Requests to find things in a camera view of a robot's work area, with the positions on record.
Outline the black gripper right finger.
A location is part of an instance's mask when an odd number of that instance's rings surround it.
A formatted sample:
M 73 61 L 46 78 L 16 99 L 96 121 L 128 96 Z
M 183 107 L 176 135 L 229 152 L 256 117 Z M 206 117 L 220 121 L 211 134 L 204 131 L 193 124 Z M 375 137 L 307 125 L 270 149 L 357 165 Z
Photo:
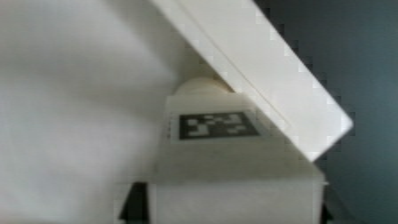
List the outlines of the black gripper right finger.
M 323 202 L 321 206 L 321 224 L 337 224 L 337 206 L 332 201 Z

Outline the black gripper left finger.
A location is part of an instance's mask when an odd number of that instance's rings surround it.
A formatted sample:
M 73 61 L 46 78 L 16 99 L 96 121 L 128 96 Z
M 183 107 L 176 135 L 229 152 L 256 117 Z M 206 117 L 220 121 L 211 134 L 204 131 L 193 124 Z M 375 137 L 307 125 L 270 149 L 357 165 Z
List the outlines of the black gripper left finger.
M 149 224 L 147 183 L 135 182 L 119 213 L 122 224 Z

